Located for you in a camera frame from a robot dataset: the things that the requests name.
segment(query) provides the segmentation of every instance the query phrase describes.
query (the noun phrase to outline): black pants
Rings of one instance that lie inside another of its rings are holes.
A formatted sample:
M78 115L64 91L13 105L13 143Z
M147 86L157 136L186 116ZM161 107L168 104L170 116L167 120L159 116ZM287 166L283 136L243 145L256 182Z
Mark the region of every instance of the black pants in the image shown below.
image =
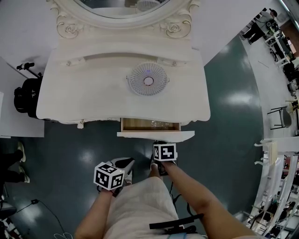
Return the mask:
M2 195L4 182L24 182L25 176L23 173L17 173L8 170L10 166L21 160L23 153L20 150L13 154L0 155L0 196Z
M243 36L245 38L250 38L251 37L251 42L256 42L258 39L260 39L265 33L258 27L256 23L252 24L251 29L245 33Z

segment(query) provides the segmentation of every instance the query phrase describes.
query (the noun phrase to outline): teal floor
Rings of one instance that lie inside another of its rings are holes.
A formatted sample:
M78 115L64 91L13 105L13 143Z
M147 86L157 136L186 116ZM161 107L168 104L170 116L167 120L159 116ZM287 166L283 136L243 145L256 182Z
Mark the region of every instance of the teal floor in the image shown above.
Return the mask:
M205 66L205 72L211 118L182 128L195 130L195 136L177 144L178 165L206 185L232 214L249 211L261 176L261 167L254 161L262 151L253 144L263 138L263 119L254 74L240 39L234 38ZM32 199L42 200L65 230L74 233L97 196L95 165L134 157L133 182L143 180L149 172L153 141L118 138L119 128L118 122L109 121L87 123L83 130L76 125L45 122L45 138L1 139L2 153L14 152L17 141L23 141L27 155L24 168L31 178L30 184L6 183L8 201L20 209ZM182 198L177 209L180 218L188 217ZM51 239L60 232L55 218L41 204L11 219L31 239ZM196 225L202 232L199 222Z

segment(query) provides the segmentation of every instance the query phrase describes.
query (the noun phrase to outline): mirror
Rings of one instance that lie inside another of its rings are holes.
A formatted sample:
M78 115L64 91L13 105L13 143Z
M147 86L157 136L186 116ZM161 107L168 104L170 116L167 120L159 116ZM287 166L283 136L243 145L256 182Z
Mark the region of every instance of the mirror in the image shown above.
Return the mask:
M94 14L109 18L132 18L156 10L170 0L74 0Z

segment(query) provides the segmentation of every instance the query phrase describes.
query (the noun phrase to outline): open drawer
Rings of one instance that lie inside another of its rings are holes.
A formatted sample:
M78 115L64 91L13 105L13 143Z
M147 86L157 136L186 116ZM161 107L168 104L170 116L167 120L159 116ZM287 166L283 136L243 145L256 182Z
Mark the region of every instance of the open drawer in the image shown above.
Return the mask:
M183 142L195 135L194 131L181 131L180 123L168 123L147 119L121 119L118 137L151 139L165 142Z

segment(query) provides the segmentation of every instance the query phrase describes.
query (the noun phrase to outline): round fan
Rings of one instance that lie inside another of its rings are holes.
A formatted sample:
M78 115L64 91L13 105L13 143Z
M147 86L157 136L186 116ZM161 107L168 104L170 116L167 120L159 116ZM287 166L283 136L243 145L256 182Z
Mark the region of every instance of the round fan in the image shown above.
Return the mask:
M145 12L155 6L158 6L159 4L160 2L156 0L139 0L136 4L136 7L139 11Z
M137 65L127 79L136 94L145 96L158 94L168 83L164 69L154 62Z

